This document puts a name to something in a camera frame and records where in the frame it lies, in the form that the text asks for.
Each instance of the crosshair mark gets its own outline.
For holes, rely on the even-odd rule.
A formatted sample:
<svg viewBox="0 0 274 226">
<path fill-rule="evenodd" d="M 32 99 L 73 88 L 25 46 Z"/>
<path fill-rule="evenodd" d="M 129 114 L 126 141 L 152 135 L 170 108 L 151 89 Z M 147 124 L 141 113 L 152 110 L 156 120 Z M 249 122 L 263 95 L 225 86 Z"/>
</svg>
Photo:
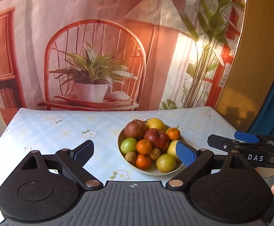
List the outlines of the crosshair mark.
<svg viewBox="0 0 274 226">
<path fill-rule="evenodd" d="M 137 188 L 138 186 L 139 186 L 139 185 L 136 184 L 136 183 L 131 183 L 131 184 L 130 184 L 130 187 L 132 187 L 133 189 L 134 189 L 134 188 Z"/>
</svg>

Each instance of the chair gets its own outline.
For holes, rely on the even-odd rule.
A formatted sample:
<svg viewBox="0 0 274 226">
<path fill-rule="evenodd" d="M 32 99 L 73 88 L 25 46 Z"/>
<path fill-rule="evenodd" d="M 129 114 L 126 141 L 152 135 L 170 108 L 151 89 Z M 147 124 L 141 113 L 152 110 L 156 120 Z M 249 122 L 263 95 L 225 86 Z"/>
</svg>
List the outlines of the chair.
<svg viewBox="0 0 274 226">
<path fill-rule="evenodd" d="M 137 80 L 124 79 L 121 83 L 114 82 L 111 92 L 123 91 L 131 101 L 111 102 L 105 98 L 102 103 L 82 102 L 74 94 L 73 84 L 61 85 L 61 78 L 56 69 L 70 67 L 66 62 L 66 53 L 84 53 L 84 42 L 99 50 L 102 55 L 121 56 L 125 60 L 128 72 Z M 145 50 L 140 40 L 124 26 L 102 19 L 81 20 L 60 29 L 49 40 L 45 50 L 44 88 L 45 101 L 38 106 L 80 111 L 128 111 L 139 106 L 138 92 L 141 91 L 141 80 L 145 74 Z"/>
</svg>

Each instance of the white flower pattern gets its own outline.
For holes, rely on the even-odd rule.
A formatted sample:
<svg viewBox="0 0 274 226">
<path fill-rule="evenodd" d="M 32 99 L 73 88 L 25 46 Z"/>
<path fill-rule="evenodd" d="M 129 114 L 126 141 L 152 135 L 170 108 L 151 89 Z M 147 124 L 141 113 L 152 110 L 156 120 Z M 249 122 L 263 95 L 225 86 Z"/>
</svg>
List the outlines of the white flower pattern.
<svg viewBox="0 0 274 226">
<path fill-rule="evenodd" d="M 124 181 L 129 179 L 129 174 L 127 173 L 126 170 L 118 170 L 117 175 L 115 175 L 115 179 L 118 181 Z"/>
<path fill-rule="evenodd" d="M 53 117 L 53 118 L 51 118 L 50 123 L 58 124 L 61 121 L 63 121 L 62 117 L 60 117 L 60 116 L 59 117 Z"/>
<path fill-rule="evenodd" d="M 25 149 L 25 152 L 30 152 L 31 150 L 32 150 L 32 147 L 24 147 L 24 149 Z"/>
<path fill-rule="evenodd" d="M 144 116 L 140 116 L 137 118 L 138 120 L 141 120 L 141 121 L 147 121 L 149 119 L 148 116 L 144 115 Z"/>
<path fill-rule="evenodd" d="M 4 131 L 4 133 L 2 134 L 2 137 L 3 136 L 5 136 L 5 135 L 8 135 L 9 133 L 10 133 L 10 129 L 9 128 L 7 128 L 5 131 Z"/>
<path fill-rule="evenodd" d="M 82 132 L 82 137 L 84 139 L 88 139 L 88 138 L 95 138 L 97 135 L 97 132 L 94 130 L 87 130 L 85 132 Z"/>
<path fill-rule="evenodd" d="M 178 130 L 181 132 L 185 132 L 186 128 L 184 126 L 177 126 Z"/>
<path fill-rule="evenodd" d="M 208 114 L 208 113 L 203 114 L 203 116 L 206 117 L 206 118 L 211 118 L 211 115 Z"/>
</svg>

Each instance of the light blue tablecloth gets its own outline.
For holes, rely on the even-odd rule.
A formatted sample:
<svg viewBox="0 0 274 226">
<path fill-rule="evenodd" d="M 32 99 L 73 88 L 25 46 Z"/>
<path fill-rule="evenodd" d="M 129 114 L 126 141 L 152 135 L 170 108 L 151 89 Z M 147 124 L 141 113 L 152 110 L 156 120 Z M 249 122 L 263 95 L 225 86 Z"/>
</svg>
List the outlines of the light blue tablecloth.
<svg viewBox="0 0 274 226">
<path fill-rule="evenodd" d="M 162 180 L 165 184 L 176 174 L 150 176 L 138 172 L 121 157 L 117 139 L 133 119 L 160 118 L 178 127 L 183 138 L 196 149 L 210 148 L 207 137 L 216 134 L 234 139 L 236 131 L 211 107 L 127 112 L 36 111 L 20 109 L 0 138 L 0 185 L 31 150 L 54 154 L 62 148 L 73 149 L 87 139 L 94 142 L 94 155 L 84 166 L 96 178 L 107 180 Z"/>
</svg>

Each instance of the green citrus fruit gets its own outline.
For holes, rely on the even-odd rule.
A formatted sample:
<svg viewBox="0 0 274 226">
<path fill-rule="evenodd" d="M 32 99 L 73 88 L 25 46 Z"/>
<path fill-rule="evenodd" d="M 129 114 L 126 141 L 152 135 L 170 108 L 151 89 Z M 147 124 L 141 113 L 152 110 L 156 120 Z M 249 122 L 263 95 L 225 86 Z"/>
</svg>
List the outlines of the green citrus fruit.
<svg viewBox="0 0 274 226">
<path fill-rule="evenodd" d="M 136 146 L 137 140 L 135 138 L 127 138 L 121 143 L 120 150 L 125 155 L 130 151 L 137 152 Z"/>
<path fill-rule="evenodd" d="M 176 159 L 170 154 L 164 154 L 157 159 L 156 165 L 160 172 L 167 173 L 175 168 Z"/>
</svg>

